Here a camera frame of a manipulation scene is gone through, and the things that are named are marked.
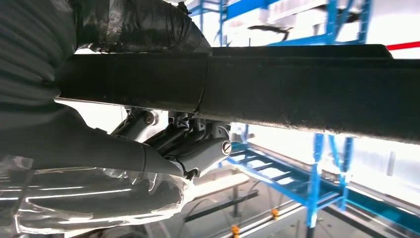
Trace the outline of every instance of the blue shelving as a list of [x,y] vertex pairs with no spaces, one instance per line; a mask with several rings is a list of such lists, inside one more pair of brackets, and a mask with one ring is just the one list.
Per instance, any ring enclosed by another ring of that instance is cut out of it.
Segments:
[[[307,226],[313,229],[316,225],[317,212],[326,206],[337,203],[345,209],[346,199],[349,194],[346,174],[350,167],[353,150],[353,139],[346,138],[343,161],[338,157],[334,136],[330,135],[329,142],[333,151],[334,160],[340,169],[338,184],[321,178],[322,151],[324,135],[315,134],[314,138],[314,163],[308,173],[298,167],[285,163],[277,158],[248,147],[246,138],[248,130],[242,135],[242,144],[234,144],[235,151],[227,160],[230,164],[252,177],[258,178],[267,185],[285,194],[291,199],[301,203],[307,208]],[[276,169],[278,175],[270,176],[264,170]]]
[[[240,16],[249,11],[262,8],[268,9],[270,4],[276,3],[280,0],[240,0],[235,2],[232,5],[227,6],[225,0],[198,0],[199,3],[196,7],[191,9],[192,14],[190,16],[200,16],[200,28],[203,30],[203,14],[207,12],[218,12],[220,14],[219,19],[219,39],[220,46],[223,45],[223,23],[226,20],[233,19],[237,16]],[[204,4],[213,5],[218,7],[207,8],[204,7]],[[343,10],[340,17],[337,18],[337,3],[338,0],[328,0],[327,7],[327,20],[325,24],[325,33],[321,35],[308,36],[299,39],[286,40],[282,42],[276,42],[269,44],[268,46],[300,46],[300,45],[354,45],[354,44],[364,44],[366,42],[370,12],[371,12],[371,0],[364,0],[362,6],[362,11],[360,13],[360,31],[357,35],[356,40],[348,42],[337,42],[337,36],[342,29],[343,25],[346,23],[346,20],[349,15],[349,11],[354,4],[354,0],[349,0],[346,8]]]
[[[315,161],[320,161],[319,155],[322,153],[323,137],[321,134],[315,135]],[[344,209],[346,203],[349,203],[420,235],[419,216],[399,209],[383,200],[374,199],[348,188],[346,175],[351,162],[353,139],[346,138],[342,159],[338,157],[339,153],[335,146],[334,136],[329,135],[328,139],[335,164],[341,167],[338,183],[323,179],[319,174],[319,167],[316,165],[312,166],[311,171],[305,171],[242,143],[233,144],[234,153],[227,161],[242,172],[263,181],[270,187],[305,205],[308,208],[307,226],[309,229],[315,226],[316,212],[319,209],[334,203]],[[253,166],[253,161],[260,161],[261,165]],[[268,168],[278,169],[281,174],[274,177],[268,176],[264,173],[264,170]]]
[[[313,198],[310,193],[310,177],[307,172],[271,157],[263,152],[251,148],[234,153],[228,159],[228,162],[239,168],[242,172],[260,179],[277,191],[285,194],[291,199],[308,205],[309,200]],[[252,162],[259,161],[264,163],[261,166],[252,166]],[[281,175],[270,177],[264,174],[263,170],[274,168],[279,170]],[[327,200],[338,200],[340,198],[339,187],[333,183],[323,180],[319,183],[319,202]]]

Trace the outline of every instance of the orange connector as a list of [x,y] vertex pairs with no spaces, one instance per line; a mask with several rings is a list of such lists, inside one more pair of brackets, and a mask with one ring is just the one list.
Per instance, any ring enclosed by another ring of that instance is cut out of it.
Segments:
[[271,210],[271,215],[273,216],[273,219],[278,219],[278,210],[277,209],[272,209]]
[[232,234],[233,234],[233,238],[239,238],[239,226],[237,225],[233,225],[232,226]]

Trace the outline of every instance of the screw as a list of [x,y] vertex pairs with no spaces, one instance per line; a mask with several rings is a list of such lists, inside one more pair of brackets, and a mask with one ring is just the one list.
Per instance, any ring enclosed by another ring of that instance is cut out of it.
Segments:
[[147,114],[145,118],[146,124],[150,125],[153,123],[154,120],[155,120],[155,117],[152,114]]
[[230,155],[230,152],[232,151],[232,145],[229,141],[224,141],[222,144],[222,152],[225,155]]

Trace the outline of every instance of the plastic wrap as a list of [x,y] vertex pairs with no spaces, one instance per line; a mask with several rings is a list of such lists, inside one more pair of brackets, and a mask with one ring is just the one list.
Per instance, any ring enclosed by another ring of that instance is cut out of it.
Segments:
[[162,0],[72,0],[78,48],[95,52],[210,52],[190,17]]
[[54,234],[171,217],[193,198],[181,177],[104,168],[31,170],[1,156],[0,236]]

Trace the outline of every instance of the rectangular beam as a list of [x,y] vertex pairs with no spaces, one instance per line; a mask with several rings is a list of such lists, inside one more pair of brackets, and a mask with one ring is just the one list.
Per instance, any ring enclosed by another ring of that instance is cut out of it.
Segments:
[[301,57],[284,56],[282,47],[278,56],[261,48],[75,56],[57,72],[57,84],[66,99],[420,143],[420,60],[331,53],[346,47]]
[[184,218],[185,222],[190,222],[192,220],[198,219],[200,217],[206,216],[208,214],[223,210],[225,208],[228,208],[230,206],[233,206],[235,204],[244,202],[246,200],[249,200],[251,198],[257,197],[258,196],[258,190],[252,190],[249,192],[249,194],[243,196],[243,197],[239,197],[236,200],[229,200],[229,201],[222,201],[222,202],[218,202],[216,204],[213,204],[211,206],[205,207],[201,210],[198,210],[197,212],[191,214],[190,216]]

